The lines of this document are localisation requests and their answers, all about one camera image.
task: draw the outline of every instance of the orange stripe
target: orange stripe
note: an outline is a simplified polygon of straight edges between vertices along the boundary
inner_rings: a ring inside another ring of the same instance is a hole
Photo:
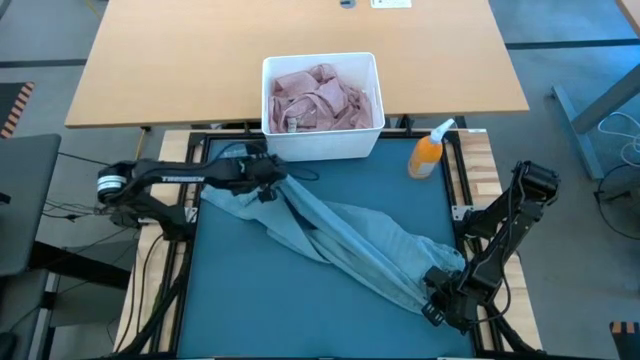
[[[13,122],[13,125],[18,125],[18,118],[15,117],[13,114],[9,114],[9,121]]]
[[[612,334],[620,334],[622,332],[622,324],[619,321],[614,321],[611,323],[611,333]]]

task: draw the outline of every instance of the metal stand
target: metal stand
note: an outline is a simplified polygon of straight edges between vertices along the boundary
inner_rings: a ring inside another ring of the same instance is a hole
[[[591,103],[581,113],[577,113],[569,96],[560,86],[552,88],[553,96],[558,100],[568,123],[570,136],[578,147],[584,166],[592,179],[602,179],[603,172],[587,132],[600,121],[640,93],[640,65],[637,65],[607,92]]]
[[[96,284],[127,290],[131,272],[117,266],[76,255],[55,246],[34,242],[29,259],[30,269],[47,269]]]

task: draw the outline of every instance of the black metal frame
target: black metal frame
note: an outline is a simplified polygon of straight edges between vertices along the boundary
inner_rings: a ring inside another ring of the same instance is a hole
[[[403,125],[406,126],[405,131],[382,132],[380,134],[380,138],[381,139],[419,139],[429,134],[428,131],[418,131],[414,133],[411,128],[411,123],[412,123],[410,121],[411,119],[406,115],[403,116],[403,119],[405,119],[403,123]],[[456,117],[456,122],[458,123],[459,127],[461,128],[466,127],[464,117],[462,116]],[[261,140],[261,139],[264,139],[264,135],[262,133],[251,132],[247,127],[245,127],[245,131],[243,133],[194,132],[190,135],[190,138],[189,138],[185,162],[186,163],[194,162],[195,150],[196,150],[196,147],[199,145],[202,145],[202,152],[201,152],[199,161],[204,162],[208,160],[210,151],[212,148],[212,143],[216,140]],[[445,141],[448,144],[451,144],[453,148],[456,167],[458,168],[458,175],[460,177],[462,197],[465,202],[464,205],[472,205],[473,202],[471,198],[471,191],[469,188],[469,182],[467,179],[467,173],[466,173],[466,168],[464,164],[462,148],[461,148],[460,138],[458,136],[458,133],[455,131],[448,132],[445,135]],[[447,151],[444,151],[444,155],[440,163],[442,165],[441,168],[442,168],[443,176],[445,178],[445,187],[447,191],[447,198],[448,198],[449,205],[455,206],[457,204],[456,196],[455,196],[456,194],[453,188],[453,179],[451,177],[451,169],[449,166],[449,158],[448,158]],[[187,201],[186,199],[187,186],[188,185],[181,185],[181,188],[180,188],[178,204],[181,204],[183,206],[186,204],[186,201]],[[199,205],[198,194],[200,193],[201,190],[202,190],[202,186],[197,185],[197,188],[195,191],[196,196],[194,199],[192,199],[193,207],[198,207]],[[452,227],[454,226],[453,218],[451,219],[451,225]],[[171,244],[169,246],[169,253],[167,256],[164,273],[163,273],[163,282],[162,282],[163,285],[160,289],[162,296],[166,295],[169,289],[170,279],[172,279],[174,275],[173,273],[174,273],[174,267],[175,267],[175,255],[177,254],[177,246],[178,246],[177,244]],[[185,253],[191,254],[191,252],[193,251],[193,246],[194,244],[192,243],[186,244]],[[456,248],[458,249],[458,251],[462,252],[463,254],[466,254],[465,244],[462,241],[459,241],[458,239],[456,239]],[[187,256],[185,258],[188,259],[187,261],[190,261],[191,256]],[[176,311],[174,313],[173,326],[171,329],[171,337],[170,337],[171,341],[168,349],[168,352],[172,354],[177,353],[178,343],[180,341],[180,330],[182,327],[182,319],[184,316],[186,291],[187,291],[187,286],[185,286],[183,291],[180,294],[178,294],[178,297],[176,299]],[[504,351],[504,347],[502,345],[502,338],[498,332],[497,327],[495,327],[492,323],[489,323],[489,326],[491,328],[491,335],[492,335],[494,349],[496,349],[497,351]],[[153,336],[151,337],[149,353],[158,352],[161,332],[162,332],[162,327],[159,326],[158,329],[156,329],[156,331],[154,332]],[[471,342],[473,346],[474,356],[476,356],[478,353],[486,351],[482,342],[482,335],[480,332],[479,325],[475,325],[471,329],[470,335],[471,335]]]

